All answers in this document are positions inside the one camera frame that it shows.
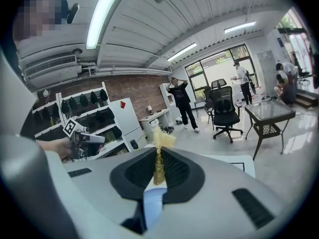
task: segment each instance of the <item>black pants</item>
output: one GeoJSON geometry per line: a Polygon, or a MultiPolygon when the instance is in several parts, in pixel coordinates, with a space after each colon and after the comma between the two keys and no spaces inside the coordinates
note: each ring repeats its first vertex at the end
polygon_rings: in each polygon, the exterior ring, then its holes
{"type": "Polygon", "coordinates": [[[290,98],[288,98],[288,97],[281,95],[280,98],[286,105],[293,105],[294,104],[294,102],[291,101],[290,98]]]}
{"type": "Polygon", "coordinates": [[[248,100],[251,103],[251,94],[250,94],[250,90],[249,90],[249,82],[246,82],[242,85],[240,85],[241,87],[241,91],[243,92],[246,104],[248,104],[248,100]]]}
{"type": "Polygon", "coordinates": [[[196,121],[195,121],[193,112],[191,111],[190,104],[187,103],[187,104],[179,106],[178,108],[179,108],[179,111],[181,114],[181,119],[183,120],[183,124],[184,125],[188,124],[188,119],[187,119],[187,115],[186,115],[186,113],[187,113],[189,120],[190,120],[190,123],[191,123],[191,126],[193,127],[193,129],[197,128],[196,121]]]}

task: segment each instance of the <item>stair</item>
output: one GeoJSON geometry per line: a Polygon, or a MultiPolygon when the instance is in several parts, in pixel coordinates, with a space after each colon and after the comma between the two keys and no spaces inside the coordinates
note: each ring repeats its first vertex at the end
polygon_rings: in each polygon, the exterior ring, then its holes
{"type": "Polygon", "coordinates": [[[303,93],[297,93],[296,104],[308,109],[309,107],[314,107],[318,105],[318,98],[303,93]]]}

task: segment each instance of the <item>hand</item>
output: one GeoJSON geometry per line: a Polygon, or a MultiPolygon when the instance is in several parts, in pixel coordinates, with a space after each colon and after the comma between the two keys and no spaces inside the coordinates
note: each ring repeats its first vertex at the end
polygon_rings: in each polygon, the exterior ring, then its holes
{"type": "Polygon", "coordinates": [[[71,141],[70,138],[65,137],[63,139],[53,140],[53,141],[36,141],[37,144],[41,146],[43,150],[54,151],[58,153],[61,159],[71,156],[71,141]]]}
{"type": "Polygon", "coordinates": [[[50,145],[51,150],[58,153],[61,159],[72,155],[71,140],[68,137],[53,140],[50,145]]]}

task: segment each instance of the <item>yellow object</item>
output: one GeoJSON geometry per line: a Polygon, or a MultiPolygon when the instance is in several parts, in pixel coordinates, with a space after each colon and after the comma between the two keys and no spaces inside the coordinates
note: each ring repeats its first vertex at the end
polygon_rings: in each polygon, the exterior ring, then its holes
{"type": "Polygon", "coordinates": [[[154,184],[159,185],[165,181],[165,171],[163,158],[161,156],[162,147],[173,147],[176,137],[163,132],[158,126],[155,128],[155,171],[154,171],[154,184]]]}

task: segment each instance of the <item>brick wall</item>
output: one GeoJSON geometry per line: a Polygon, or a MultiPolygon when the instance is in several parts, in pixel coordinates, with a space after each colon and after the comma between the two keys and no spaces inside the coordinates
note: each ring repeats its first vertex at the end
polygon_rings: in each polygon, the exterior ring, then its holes
{"type": "MultiPolygon", "coordinates": [[[[105,82],[110,101],[131,98],[133,108],[138,119],[149,115],[147,110],[151,106],[153,112],[165,109],[165,103],[160,92],[160,84],[169,82],[167,76],[123,75],[85,79],[64,84],[50,89],[49,102],[55,100],[55,93],[61,92],[66,97],[78,92],[100,88],[105,82]]],[[[37,107],[44,105],[46,98],[39,93],[37,107]]]]}

